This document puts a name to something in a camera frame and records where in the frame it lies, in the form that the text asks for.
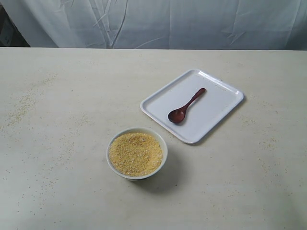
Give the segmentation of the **white ceramic bowl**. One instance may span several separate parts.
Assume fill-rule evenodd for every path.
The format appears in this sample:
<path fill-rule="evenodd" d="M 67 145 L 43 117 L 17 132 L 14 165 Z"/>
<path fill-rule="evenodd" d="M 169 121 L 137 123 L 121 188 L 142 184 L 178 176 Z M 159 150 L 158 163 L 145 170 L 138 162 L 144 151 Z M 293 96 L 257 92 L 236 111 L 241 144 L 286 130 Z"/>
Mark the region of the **white ceramic bowl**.
<path fill-rule="evenodd" d="M 139 181 L 156 174 L 164 166 L 168 147 L 151 129 L 131 127 L 116 134 L 106 150 L 108 165 L 114 173 Z"/>

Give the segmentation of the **white rectangular plastic tray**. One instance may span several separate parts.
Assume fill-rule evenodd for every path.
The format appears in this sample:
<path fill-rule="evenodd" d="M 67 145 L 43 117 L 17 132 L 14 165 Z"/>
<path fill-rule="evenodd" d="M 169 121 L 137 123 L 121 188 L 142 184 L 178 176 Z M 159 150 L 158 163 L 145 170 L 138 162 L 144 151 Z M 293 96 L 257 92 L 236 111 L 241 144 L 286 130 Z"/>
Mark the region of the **white rectangular plastic tray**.
<path fill-rule="evenodd" d="M 187 109 L 185 119 L 174 124 L 168 114 L 184 106 L 201 88 L 205 93 Z M 141 102 L 141 110 L 184 143 L 200 141 L 234 110 L 244 94 L 199 69 L 190 69 Z"/>

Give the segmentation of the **white backdrop cloth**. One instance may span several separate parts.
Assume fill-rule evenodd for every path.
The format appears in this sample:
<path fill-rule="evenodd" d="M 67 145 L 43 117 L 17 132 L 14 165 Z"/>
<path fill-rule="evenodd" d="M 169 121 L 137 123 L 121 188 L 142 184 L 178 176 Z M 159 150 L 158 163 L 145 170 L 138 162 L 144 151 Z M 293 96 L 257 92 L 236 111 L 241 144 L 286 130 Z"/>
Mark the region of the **white backdrop cloth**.
<path fill-rule="evenodd" d="M 32 47 L 305 50 L 304 0 L 3 0 Z"/>

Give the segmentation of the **yellow millet grains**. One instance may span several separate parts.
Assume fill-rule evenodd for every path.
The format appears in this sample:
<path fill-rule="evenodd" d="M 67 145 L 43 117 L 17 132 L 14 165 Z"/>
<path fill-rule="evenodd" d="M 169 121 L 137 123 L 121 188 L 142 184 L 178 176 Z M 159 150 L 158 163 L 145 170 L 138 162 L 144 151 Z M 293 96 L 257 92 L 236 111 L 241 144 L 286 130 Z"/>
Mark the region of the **yellow millet grains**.
<path fill-rule="evenodd" d="M 127 133 L 112 142 L 109 159 L 121 174 L 140 177 L 152 173 L 161 165 L 163 150 L 149 134 Z"/>

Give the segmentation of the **brown wooden spoon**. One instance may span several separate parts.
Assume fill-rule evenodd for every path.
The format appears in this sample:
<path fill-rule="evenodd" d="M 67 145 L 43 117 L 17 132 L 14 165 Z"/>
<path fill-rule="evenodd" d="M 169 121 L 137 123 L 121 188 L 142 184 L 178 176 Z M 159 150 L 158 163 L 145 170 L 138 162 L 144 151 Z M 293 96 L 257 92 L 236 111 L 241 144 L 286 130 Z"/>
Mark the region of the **brown wooden spoon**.
<path fill-rule="evenodd" d="M 171 111 L 167 116 L 168 120 L 174 124 L 181 123 L 185 119 L 188 107 L 206 91 L 207 90 L 205 88 L 200 88 L 184 106 Z"/>

